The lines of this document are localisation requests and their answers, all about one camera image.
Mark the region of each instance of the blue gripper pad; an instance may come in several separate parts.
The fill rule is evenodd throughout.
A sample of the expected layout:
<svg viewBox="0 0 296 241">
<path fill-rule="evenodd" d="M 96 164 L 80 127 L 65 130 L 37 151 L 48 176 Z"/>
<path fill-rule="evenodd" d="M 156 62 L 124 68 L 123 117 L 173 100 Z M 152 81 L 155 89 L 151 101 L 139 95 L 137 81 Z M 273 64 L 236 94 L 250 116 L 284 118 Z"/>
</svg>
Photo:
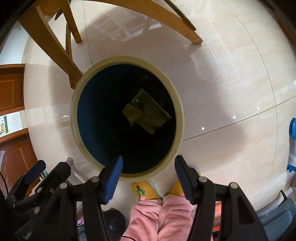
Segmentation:
<svg viewBox="0 0 296 241">
<path fill-rule="evenodd" d="M 119 156 L 113 167 L 113 170 L 110 173 L 108 181 L 106 182 L 104 199 L 103 199 L 105 203 L 108 203 L 113 198 L 113 194 L 117 186 L 119 176 L 122 171 L 122 166 L 123 166 L 123 159 L 121 156 Z"/>
</svg>

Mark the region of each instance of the chair leg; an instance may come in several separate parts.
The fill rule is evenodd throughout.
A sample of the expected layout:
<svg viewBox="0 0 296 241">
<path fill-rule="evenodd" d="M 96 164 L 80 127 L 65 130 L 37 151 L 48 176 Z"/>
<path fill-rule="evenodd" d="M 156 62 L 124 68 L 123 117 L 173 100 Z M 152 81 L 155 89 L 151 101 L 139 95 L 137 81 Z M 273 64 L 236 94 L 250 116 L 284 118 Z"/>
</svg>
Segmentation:
<svg viewBox="0 0 296 241">
<path fill-rule="evenodd" d="M 73 37 L 75 39 L 75 42 L 77 44 L 80 44 L 82 42 L 82 39 L 79 34 L 78 28 L 76 26 L 76 23 L 75 23 L 75 20 L 73 17 L 73 13 L 70 8 L 69 1 L 68 0 L 58 0 L 58 1 L 59 1 L 59 5 L 61 7 L 61 10 L 63 11 L 63 14 L 65 16 L 65 19 L 70 26 L 70 29 L 71 29 L 71 32 L 72 32 Z"/>
<path fill-rule="evenodd" d="M 63 71 L 73 76 L 76 82 L 81 79 L 82 72 L 48 26 L 39 6 L 29 8 L 19 18 L 19 21 L 32 39 Z"/>
<path fill-rule="evenodd" d="M 69 55 L 70 59 L 72 58 L 72 45 L 71 45 L 71 30 L 69 24 L 66 24 L 66 52 Z M 73 76 L 69 75 L 70 86 L 72 89 L 75 89 L 77 82 L 73 78 Z"/>
<path fill-rule="evenodd" d="M 201 44 L 202 39 L 192 30 L 192 26 L 187 26 L 186 23 L 171 13 L 164 7 L 160 6 L 153 0 L 91 0 L 97 2 L 104 2 L 116 6 L 124 7 L 142 13 L 148 17 L 165 24 L 166 26 L 176 30 L 185 38 L 189 39 L 194 44 Z"/>
<path fill-rule="evenodd" d="M 190 20 L 185 16 L 184 13 L 182 13 L 182 11 L 171 1 L 171 0 L 164 0 L 167 5 L 169 5 L 174 11 L 175 13 L 183 20 L 183 22 L 192 30 L 195 31 L 196 28 L 195 26 L 192 24 L 192 22 L 190 22 Z"/>
</svg>

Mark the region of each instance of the beige floor tile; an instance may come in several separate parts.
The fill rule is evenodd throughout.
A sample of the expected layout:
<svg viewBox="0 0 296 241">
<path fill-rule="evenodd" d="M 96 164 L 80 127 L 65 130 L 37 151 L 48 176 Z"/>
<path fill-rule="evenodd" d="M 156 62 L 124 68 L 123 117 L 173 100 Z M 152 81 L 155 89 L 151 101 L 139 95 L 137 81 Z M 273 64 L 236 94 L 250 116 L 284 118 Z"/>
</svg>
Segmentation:
<svg viewBox="0 0 296 241">
<path fill-rule="evenodd" d="M 276 104 L 296 96 L 295 46 L 290 44 L 277 21 L 259 1 L 223 2 L 233 11 L 256 44 L 266 65 Z"/>
<path fill-rule="evenodd" d="M 72 57 L 74 63 L 81 70 L 81 72 L 85 73 L 92 67 L 92 62 L 86 31 L 84 30 L 81 32 L 80 36 L 82 38 L 82 42 L 80 44 L 76 44 L 76 42 L 72 40 Z"/>
<path fill-rule="evenodd" d="M 185 140 L 179 154 L 215 183 L 237 182 L 257 210 L 271 177 L 275 148 L 276 111 L 272 108 L 231 126 Z"/>
<path fill-rule="evenodd" d="M 104 15 L 114 8 L 117 8 L 117 6 L 95 1 L 84 1 L 86 27 L 96 21 L 100 16 Z"/>
<path fill-rule="evenodd" d="M 277 125 L 277 146 L 272 176 L 268 185 L 265 198 L 261 207 L 273 201 L 280 190 L 286 191 L 290 188 L 290 182 L 295 172 L 289 173 L 287 165 L 289 153 L 296 154 L 295 140 L 289 136 L 289 125 L 293 117 L 296 117 L 296 97 L 276 106 L 278 125 Z"/>
</svg>

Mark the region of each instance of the person's leg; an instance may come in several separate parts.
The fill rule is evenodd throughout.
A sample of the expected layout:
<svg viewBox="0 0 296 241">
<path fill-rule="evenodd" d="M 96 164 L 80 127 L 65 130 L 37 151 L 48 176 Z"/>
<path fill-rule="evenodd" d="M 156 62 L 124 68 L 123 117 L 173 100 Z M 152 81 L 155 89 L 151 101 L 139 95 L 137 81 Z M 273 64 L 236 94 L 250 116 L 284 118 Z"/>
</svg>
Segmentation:
<svg viewBox="0 0 296 241">
<path fill-rule="evenodd" d="M 177 179 L 170 195 L 163 198 L 163 207 L 159 214 L 158 241 L 186 241 L 193 222 L 190 216 L 193 208 L 185 198 L 180 181 Z"/>
<path fill-rule="evenodd" d="M 136 241 L 157 241 L 159 213 L 163 201 L 149 180 L 132 183 L 132 189 L 139 203 L 131 209 L 131 219 L 123 236 Z M 131 239 L 122 237 L 121 241 L 131 241 Z"/>
</svg>

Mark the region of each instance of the blue plastic object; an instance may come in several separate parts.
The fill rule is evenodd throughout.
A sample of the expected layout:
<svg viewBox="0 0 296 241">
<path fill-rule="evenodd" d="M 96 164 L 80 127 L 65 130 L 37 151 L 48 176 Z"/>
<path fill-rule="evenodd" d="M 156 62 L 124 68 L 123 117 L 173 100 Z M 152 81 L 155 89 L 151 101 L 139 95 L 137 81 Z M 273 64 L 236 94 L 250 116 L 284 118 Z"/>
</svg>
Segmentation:
<svg viewBox="0 0 296 241">
<path fill-rule="evenodd" d="M 292 171 L 296 172 L 296 167 L 292 166 L 291 164 L 288 164 L 287 170 L 289 170 L 289 172 L 292 172 Z"/>
<path fill-rule="evenodd" d="M 296 118 L 292 118 L 289 126 L 290 137 L 296 139 Z"/>
<path fill-rule="evenodd" d="M 123 166 L 123 159 L 121 156 L 119 156 L 105 186 L 105 193 L 104 193 L 105 203 L 108 203 L 113 198 L 113 194 L 114 194 L 117 182 L 119 180 L 119 176 L 122 171 L 122 166 Z"/>
<path fill-rule="evenodd" d="M 40 173 L 43 172 L 46 168 L 46 164 L 43 160 L 39 160 L 25 175 L 24 181 L 25 184 L 32 184 L 36 178 L 40 176 Z"/>
</svg>

